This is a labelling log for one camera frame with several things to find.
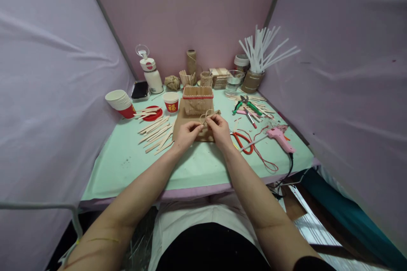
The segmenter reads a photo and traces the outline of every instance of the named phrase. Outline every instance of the hand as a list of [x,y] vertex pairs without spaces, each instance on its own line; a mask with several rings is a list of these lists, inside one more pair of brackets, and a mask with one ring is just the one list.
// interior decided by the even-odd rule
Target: hand
[[230,137],[229,124],[219,114],[207,117],[206,122],[213,131],[216,146],[224,152],[225,149],[234,147]]
[[200,122],[194,121],[181,125],[178,131],[178,138],[173,147],[179,148],[183,152],[187,151],[203,128],[204,126]]

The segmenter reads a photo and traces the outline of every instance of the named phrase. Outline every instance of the power cord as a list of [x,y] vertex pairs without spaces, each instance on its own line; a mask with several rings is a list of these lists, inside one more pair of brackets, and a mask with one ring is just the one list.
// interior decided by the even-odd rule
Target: power cord
[[287,177],[291,174],[291,172],[293,171],[293,166],[294,166],[294,155],[292,152],[288,153],[288,156],[290,157],[290,169],[288,171],[287,176],[285,176],[282,180],[280,180],[279,183],[277,183],[277,185],[275,186],[275,188],[277,189],[277,193],[275,193],[274,191],[271,191],[274,195],[274,197],[277,200],[280,200],[281,198],[284,198],[285,195],[280,195],[280,188],[281,188],[281,184],[283,184],[284,180],[287,179]]

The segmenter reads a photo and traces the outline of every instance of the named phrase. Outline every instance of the teal cloth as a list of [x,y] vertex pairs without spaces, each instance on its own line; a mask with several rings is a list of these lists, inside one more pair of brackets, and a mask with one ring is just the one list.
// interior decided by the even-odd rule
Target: teal cloth
[[406,270],[406,258],[355,202],[343,197],[314,170],[307,172],[301,184],[384,264]]
[[[236,120],[239,119],[237,128],[246,130],[252,137],[270,124],[268,119],[264,119],[263,122],[256,122],[257,129],[254,129],[245,115],[232,115],[236,102],[225,96],[225,90],[214,90],[213,104],[215,110],[221,110],[222,117],[229,123],[231,129],[235,128]],[[136,110],[153,105],[159,106],[165,109],[164,115],[168,115],[162,96],[152,95],[149,100],[133,103],[133,105]],[[284,120],[277,113],[273,115],[276,121],[281,122],[279,124],[284,124]],[[173,113],[169,122],[175,122],[176,117],[177,113]],[[95,161],[92,176],[82,200],[117,196],[163,154],[161,152],[154,155],[155,150],[146,154],[145,150],[149,146],[143,148],[145,142],[139,144],[143,136],[138,131],[148,124],[148,122],[137,119],[120,120]],[[308,147],[291,128],[288,128],[285,135],[291,140],[290,144],[297,150],[294,153],[293,172],[311,167],[313,155]],[[234,137],[232,137],[232,141],[237,145]],[[260,178],[287,174],[290,168],[290,159],[276,140],[266,138],[256,144],[256,147],[264,159],[279,167],[278,171],[271,172],[264,166],[256,153],[243,154]],[[225,161],[215,143],[195,142],[175,166],[165,189],[195,188],[229,182]]]

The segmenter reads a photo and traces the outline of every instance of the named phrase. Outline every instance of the jute twine ball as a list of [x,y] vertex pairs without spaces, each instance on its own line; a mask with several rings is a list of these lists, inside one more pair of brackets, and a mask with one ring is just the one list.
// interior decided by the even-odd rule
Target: jute twine ball
[[181,80],[174,75],[170,75],[170,76],[166,77],[164,80],[164,84],[170,90],[178,91],[181,88]]

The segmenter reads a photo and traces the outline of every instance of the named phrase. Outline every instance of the white pants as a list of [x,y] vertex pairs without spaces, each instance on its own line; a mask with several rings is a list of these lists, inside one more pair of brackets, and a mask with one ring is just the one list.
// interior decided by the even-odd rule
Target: white pants
[[249,240],[264,256],[254,229],[234,192],[187,202],[162,203],[153,231],[149,271],[155,271],[161,255],[183,231],[196,224],[215,222]]

